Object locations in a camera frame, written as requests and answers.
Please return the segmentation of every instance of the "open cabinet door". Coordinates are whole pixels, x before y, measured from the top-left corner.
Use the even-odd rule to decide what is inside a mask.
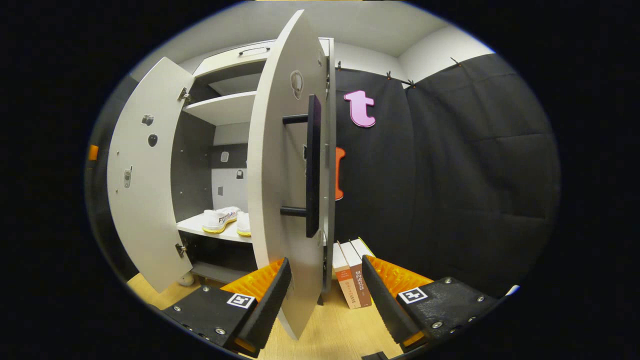
[[[247,171],[253,251],[259,268],[284,256],[289,258],[291,285],[278,318],[294,339],[302,334],[323,286],[324,218],[319,230],[307,237],[305,217],[280,214],[282,206],[305,208],[307,176],[311,176],[305,175],[307,121],[284,125],[283,118],[306,115],[310,95],[315,95],[319,111],[314,116],[319,116],[321,128],[326,128],[327,73],[318,35],[300,10],[284,27],[266,60],[249,130]],[[296,74],[301,74],[301,84]],[[322,141],[316,144],[319,146],[315,150],[307,149],[307,160],[317,156],[319,164],[326,164],[328,147]],[[320,166],[319,170],[319,178],[328,181],[327,167]]]
[[[184,102],[180,93],[183,88],[189,91],[193,82],[190,73],[162,58],[131,94],[109,146],[107,190],[113,223],[131,261],[158,292],[192,268],[176,249],[182,241],[173,214],[171,153]]]

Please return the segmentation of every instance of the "cabinet handle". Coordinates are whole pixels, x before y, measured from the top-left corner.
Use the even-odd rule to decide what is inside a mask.
[[[280,214],[307,219],[307,238],[313,238],[320,223],[320,121],[321,106],[317,96],[309,95],[308,113],[282,118],[282,124],[307,123],[307,194],[306,206],[282,206]]]
[[[260,47],[254,47],[253,49],[247,49],[247,50],[242,50],[241,52],[238,53],[238,56],[242,56],[242,54],[245,51],[251,51],[251,50],[257,50],[257,49],[267,49],[267,51],[269,51],[271,48],[268,46],[260,46]]]

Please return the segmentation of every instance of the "ceiling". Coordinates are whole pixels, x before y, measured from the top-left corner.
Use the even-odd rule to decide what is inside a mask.
[[[400,1],[245,1],[173,37],[145,58],[134,72],[140,72],[141,78],[163,56],[182,63],[218,49],[276,39],[300,9],[305,10],[320,37],[333,37],[336,42],[395,57],[447,25],[438,17]]]

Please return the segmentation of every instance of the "white sneaker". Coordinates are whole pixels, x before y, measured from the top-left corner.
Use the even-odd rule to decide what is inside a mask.
[[[240,236],[251,236],[251,228],[249,227],[249,214],[244,211],[238,211],[238,223],[236,232]]]
[[[202,231],[212,234],[222,233],[228,223],[236,221],[238,214],[236,209],[240,210],[235,206],[219,210],[205,210],[205,223],[202,224]]]

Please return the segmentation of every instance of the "cabinet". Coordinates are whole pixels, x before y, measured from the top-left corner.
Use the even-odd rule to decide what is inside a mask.
[[[292,281],[278,316],[290,336],[300,336],[318,296],[331,284],[335,207],[332,52],[333,39],[319,38],[300,10],[276,40],[211,56],[194,74],[163,58],[140,81],[111,139],[107,188],[120,240],[156,291],[163,291],[188,271],[216,272],[219,281],[232,281],[286,256]],[[208,99],[194,96],[195,101],[185,103],[185,93],[195,95],[202,84],[229,83],[245,76],[259,76],[255,89]],[[313,131],[306,123],[285,125],[283,118],[308,114],[310,99],[317,99],[312,107],[317,125]],[[243,186],[247,208],[241,209],[249,213],[251,238],[237,235],[235,223],[220,234],[205,233],[201,214],[177,221],[172,156],[179,153],[174,136],[185,113],[216,127],[211,144],[219,136],[229,137],[235,129],[248,126]],[[305,160],[304,146],[311,138],[315,146],[306,150]],[[181,168],[185,177],[191,176],[190,171]],[[204,195],[195,196],[213,196],[213,208],[223,207],[211,193],[216,194],[216,189],[204,190]],[[311,219],[281,214],[282,207],[307,209],[310,203],[317,204],[317,216]],[[309,220],[319,224],[312,234],[307,231]],[[194,238],[200,246],[186,246],[185,253],[185,245]],[[203,248],[209,248],[209,256],[191,254]],[[193,258],[209,260],[192,263]],[[234,263],[240,263],[240,269],[230,268]]]

